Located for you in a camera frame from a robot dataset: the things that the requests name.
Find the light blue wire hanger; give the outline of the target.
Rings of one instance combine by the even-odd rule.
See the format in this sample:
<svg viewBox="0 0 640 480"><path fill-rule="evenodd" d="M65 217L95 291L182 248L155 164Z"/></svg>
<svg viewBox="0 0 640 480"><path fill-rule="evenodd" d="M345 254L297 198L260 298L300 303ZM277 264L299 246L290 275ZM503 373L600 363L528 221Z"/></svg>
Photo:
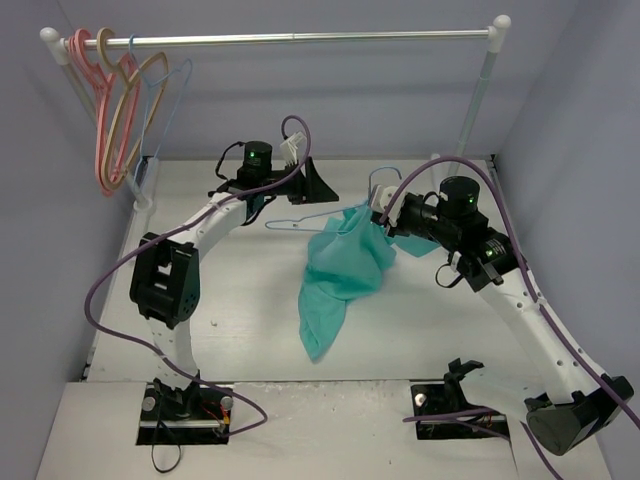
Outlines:
<svg viewBox="0 0 640 480"><path fill-rule="evenodd" d="M383 166L377 167L373 169L368 175L367 199L364 202L360 202L355 205L349 205L347 207L342 207L336 210L306 215L298 219L269 220L264 223L264 227L272 231L320 233L323 231L323 229L320 228L318 224L318 221L320 219L330 219L330 218L337 219L339 214L343 214L352 209L359 209L360 207L363 207L368 203L368 201L372 198L372 195L373 195L374 177L378 172L381 172L381 171L391 171L399 180L403 179L402 173L398 167L391 166L391 165L383 165Z"/></svg>

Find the teal t shirt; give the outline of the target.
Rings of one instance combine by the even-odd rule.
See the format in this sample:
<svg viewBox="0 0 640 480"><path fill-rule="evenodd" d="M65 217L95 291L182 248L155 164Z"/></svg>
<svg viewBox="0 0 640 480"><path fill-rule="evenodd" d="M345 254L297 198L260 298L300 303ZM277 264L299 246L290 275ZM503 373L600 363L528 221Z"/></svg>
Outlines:
<svg viewBox="0 0 640 480"><path fill-rule="evenodd" d="M371 216L366 206L348 208L309 240L298 314L299 337L314 363L334 343L349 303L380 290L398 249L421 258L438 248L416 236L389 237Z"/></svg>

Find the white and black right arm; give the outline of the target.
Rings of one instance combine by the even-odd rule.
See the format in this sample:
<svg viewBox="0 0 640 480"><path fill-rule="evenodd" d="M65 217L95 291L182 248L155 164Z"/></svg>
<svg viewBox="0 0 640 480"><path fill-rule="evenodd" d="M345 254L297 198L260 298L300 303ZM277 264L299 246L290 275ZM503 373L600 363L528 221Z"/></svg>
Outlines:
<svg viewBox="0 0 640 480"><path fill-rule="evenodd" d="M479 212L479 194L479 184L464 176L447 178L424 195L378 185L372 219L392 236L439 244L456 279L504 321L538 372L538 381L528 382L456 359L444 376L445 405L511 416L548 452L562 456L608 426L634 390L625 377L608 375L568 333L532 273L518 264L509 237Z"/></svg>

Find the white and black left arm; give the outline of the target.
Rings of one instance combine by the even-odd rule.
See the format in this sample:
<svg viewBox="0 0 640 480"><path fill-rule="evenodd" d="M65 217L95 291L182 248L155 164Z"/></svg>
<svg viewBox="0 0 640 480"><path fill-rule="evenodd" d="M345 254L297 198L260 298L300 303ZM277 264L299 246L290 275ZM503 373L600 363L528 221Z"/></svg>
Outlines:
<svg viewBox="0 0 640 480"><path fill-rule="evenodd" d="M152 344L160 350L155 390L175 418L191 418L199 409L200 370L192 352L190 319L201 297L200 265L232 230L249 225L278 197L292 205L336 202L338 194L319 176L304 136L281 144L282 169L272 165L272 147L262 141L244 143L244 158L232 178L210 192L209 200L186 222L187 228L167 239L149 232L140 241L129 290L146 320Z"/></svg>

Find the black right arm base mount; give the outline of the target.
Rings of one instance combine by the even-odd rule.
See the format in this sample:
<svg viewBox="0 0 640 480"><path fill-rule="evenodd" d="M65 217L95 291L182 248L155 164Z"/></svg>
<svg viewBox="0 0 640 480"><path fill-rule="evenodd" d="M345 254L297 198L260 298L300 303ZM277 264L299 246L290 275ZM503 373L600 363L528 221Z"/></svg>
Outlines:
<svg viewBox="0 0 640 480"><path fill-rule="evenodd" d="M411 421L419 441L510 440L506 418L487 407L469 403L463 393L462 381L483 367L479 361L456 359L449 363L440 381L410 386L411 417L429 417Z"/></svg>

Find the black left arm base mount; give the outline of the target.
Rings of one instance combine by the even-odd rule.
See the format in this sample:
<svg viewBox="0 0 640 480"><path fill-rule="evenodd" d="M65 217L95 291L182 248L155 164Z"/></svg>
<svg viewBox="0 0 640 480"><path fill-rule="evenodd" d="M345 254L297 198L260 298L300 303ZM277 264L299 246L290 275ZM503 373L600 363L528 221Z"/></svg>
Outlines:
<svg viewBox="0 0 640 480"><path fill-rule="evenodd" d="M142 399L137 446L212 446L229 443L231 413L220 402L225 395L197 386L187 406L148 383Z"/></svg>

